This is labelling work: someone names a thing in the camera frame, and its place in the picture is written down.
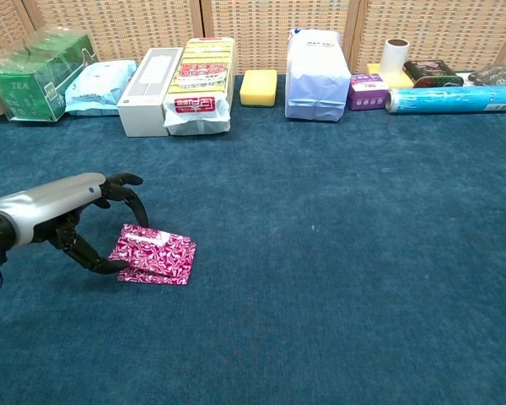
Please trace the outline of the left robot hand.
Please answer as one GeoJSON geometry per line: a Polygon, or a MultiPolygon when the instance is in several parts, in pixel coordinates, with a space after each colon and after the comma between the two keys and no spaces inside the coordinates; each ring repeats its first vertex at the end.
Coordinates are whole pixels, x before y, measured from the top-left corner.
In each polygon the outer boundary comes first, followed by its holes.
{"type": "Polygon", "coordinates": [[[89,172],[0,197],[0,266],[11,249],[48,241],[94,273],[112,274],[128,267],[124,261],[102,257],[77,233],[76,226],[86,207],[107,209],[111,201],[123,201],[137,222],[147,227],[143,203],[129,187],[142,183],[141,177],[130,173],[89,172]]]}

